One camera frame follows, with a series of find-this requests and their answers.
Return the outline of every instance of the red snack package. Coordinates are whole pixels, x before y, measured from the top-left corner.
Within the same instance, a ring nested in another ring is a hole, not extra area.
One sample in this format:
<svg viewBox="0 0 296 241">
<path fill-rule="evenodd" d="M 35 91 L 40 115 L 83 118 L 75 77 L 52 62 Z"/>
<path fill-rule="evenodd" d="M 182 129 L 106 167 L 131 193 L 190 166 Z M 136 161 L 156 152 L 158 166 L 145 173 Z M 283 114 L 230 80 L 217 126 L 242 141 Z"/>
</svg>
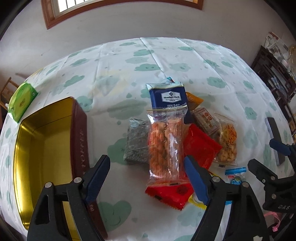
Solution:
<svg viewBox="0 0 296 241">
<path fill-rule="evenodd" d="M 147 187 L 145 191 L 151 197 L 178 210 L 183 209 L 193 192 L 194 190 L 190 183 L 176 186 Z"/>
<path fill-rule="evenodd" d="M 201 167 L 208 170 L 222 146 L 195 124 L 191 124 L 183 142 L 183 148 L 185 156 L 192 155 Z"/>
</svg>

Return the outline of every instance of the tablecloth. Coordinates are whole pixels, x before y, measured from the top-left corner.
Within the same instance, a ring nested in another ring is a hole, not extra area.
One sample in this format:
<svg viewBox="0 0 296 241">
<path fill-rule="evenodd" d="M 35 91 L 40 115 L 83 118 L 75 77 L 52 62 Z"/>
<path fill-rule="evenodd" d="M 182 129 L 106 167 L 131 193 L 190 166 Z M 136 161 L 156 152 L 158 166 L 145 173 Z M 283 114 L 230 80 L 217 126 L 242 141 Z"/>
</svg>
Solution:
<svg viewBox="0 0 296 241">
<path fill-rule="evenodd" d="M 77 99 L 88 118 L 90 164 L 102 154 L 111 159 L 110 172 L 97 202 L 110 240 L 187 241 L 204 211 L 187 204 L 172 209 L 146 195 L 147 169 L 123 161 L 128 119 L 147 119 L 151 108 L 146 83 L 172 77 L 205 101 L 202 106 L 237 123 L 237 163 L 247 166 L 256 158 L 275 172 L 287 176 L 286 159 L 277 167 L 269 147 L 265 119 L 272 116 L 282 141 L 292 144 L 288 123 L 271 92 L 253 70 L 233 51 L 215 44 L 178 38 L 136 38 L 110 42 L 72 53 L 37 71 L 26 81 L 38 91 L 23 118 L 68 96 Z M 0 207 L 2 216 L 27 235 L 15 200 L 13 157 L 19 124 L 6 117 L 0 135 Z M 224 168 L 212 165 L 224 176 Z M 259 203 L 263 185 L 246 173 Z M 225 208 L 216 240 L 222 240 L 230 206 Z"/>
</svg>

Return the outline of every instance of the clear plastic package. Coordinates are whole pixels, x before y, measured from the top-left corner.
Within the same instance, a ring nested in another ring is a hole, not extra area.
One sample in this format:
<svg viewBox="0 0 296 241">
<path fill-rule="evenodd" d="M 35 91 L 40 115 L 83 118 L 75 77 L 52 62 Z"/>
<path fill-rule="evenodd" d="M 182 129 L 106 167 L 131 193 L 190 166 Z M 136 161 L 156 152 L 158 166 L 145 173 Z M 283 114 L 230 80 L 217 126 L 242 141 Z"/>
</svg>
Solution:
<svg viewBox="0 0 296 241">
<path fill-rule="evenodd" d="M 237 132 L 235 128 L 237 125 L 233 120 L 223 115 L 215 114 L 215 117 L 220 124 L 219 144 L 222 146 L 215 161 L 224 165 L 236 165 Z"/>
<path fill-rule="evenodd" d="M 239 167 L 225 170 L 225 175 L 228 176 L 230 184 L 240 185 L 246 180 L 244 176 L 246 172 L 247 169 L 245 167 Z"/>
<path fill-rule="evenodd" d="M 150 180 L 148 186 L 188 183 L 184 169 L 183 121 L 187 106 L 148 110 Z"/>
<path fill-rule="evenodd" d="M 219 124 L 206 108 L 196 108 L 191 113 L 195 124 L 208 136 L 214 134 L 219 129 Z"/>
<path fill-rule="evenodd" d="M 126 136 L 126 149 L 123 160 L 128 164 L 148 164 L 148 132 L 150 122 L 131 118 Z"/>
</svg>

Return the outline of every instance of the metal screw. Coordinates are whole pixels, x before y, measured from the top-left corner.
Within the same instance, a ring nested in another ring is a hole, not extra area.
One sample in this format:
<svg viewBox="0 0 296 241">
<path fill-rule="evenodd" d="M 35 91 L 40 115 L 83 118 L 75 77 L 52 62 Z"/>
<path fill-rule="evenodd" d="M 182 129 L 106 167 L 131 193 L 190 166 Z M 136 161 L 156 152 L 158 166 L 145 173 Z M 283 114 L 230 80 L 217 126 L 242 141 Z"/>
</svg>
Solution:
<svg viewBox="0 0 296 241">
<path fill-rule="evenodd" d="M 248 188 L 248 187 L 250 186 L 247 182 L 243 182 L 242 185 L 243 185 L 245 188 Z"/>
<path fill-rule="evenodd" d="M 75 183 L 80 183 L 81 181 L 82 181 L 81 177 L 76 177 L 76 178 L 74 179 L 74 182 L 75 182 Z"/>
<path fill-rule="evenodd" d="M 216 176 L 213 176 L 212 177 L 212 180 L 216 183 L 220 182 L 220 178 L 219 177 L 216 177 Z"/>
<path fill-rule="evenodd" d="M 51 186 L 52 186 L 52 183 L 51 182 L 45 183 L 45 187 L 46 188 L 50 188 Z"/>
</svg>

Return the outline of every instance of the white wall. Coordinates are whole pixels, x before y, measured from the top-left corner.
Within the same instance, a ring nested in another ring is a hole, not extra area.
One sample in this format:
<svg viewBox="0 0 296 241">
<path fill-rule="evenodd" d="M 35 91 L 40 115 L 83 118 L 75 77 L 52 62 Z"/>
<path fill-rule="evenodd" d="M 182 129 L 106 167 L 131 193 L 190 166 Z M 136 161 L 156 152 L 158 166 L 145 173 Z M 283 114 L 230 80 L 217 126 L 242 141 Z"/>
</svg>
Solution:
<svg viewBox="0 0 296 241">
<path fill-rule="evenodd" d="M 18 83 L 77 50 L 135 37 L 200 39 L 228 47 L 248 64 L 265 36 L 275 32 L 295 42 L 284 22 L 263 0 L 204 0 L 203 10 L 157 2 L 132 2 L 93 9 L 46 30 L 40 0 L 33 0 L 0 41 L 0 86 Z"/>
</svg>

